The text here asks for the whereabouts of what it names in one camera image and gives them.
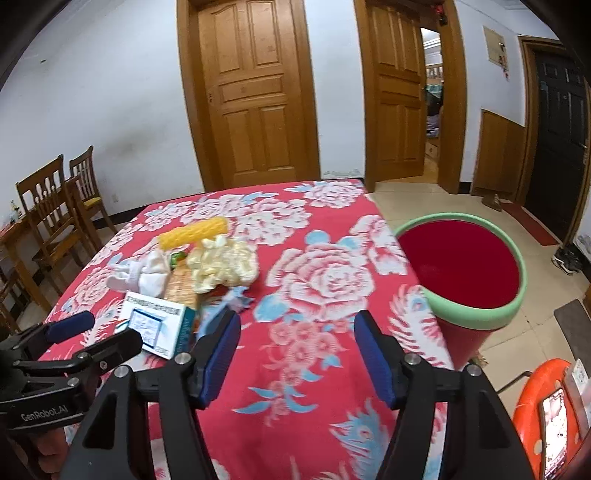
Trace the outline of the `person's left hand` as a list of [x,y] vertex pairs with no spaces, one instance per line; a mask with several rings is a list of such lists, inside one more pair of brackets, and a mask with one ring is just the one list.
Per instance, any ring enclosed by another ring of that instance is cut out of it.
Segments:
[[66,461],[69,444],[63,428],[57,428],[41,433],[33,433],[16,438],[9,436],[11,445],[21,462],[27,466],[38,467],[51,479],[59,479],[61,469]]

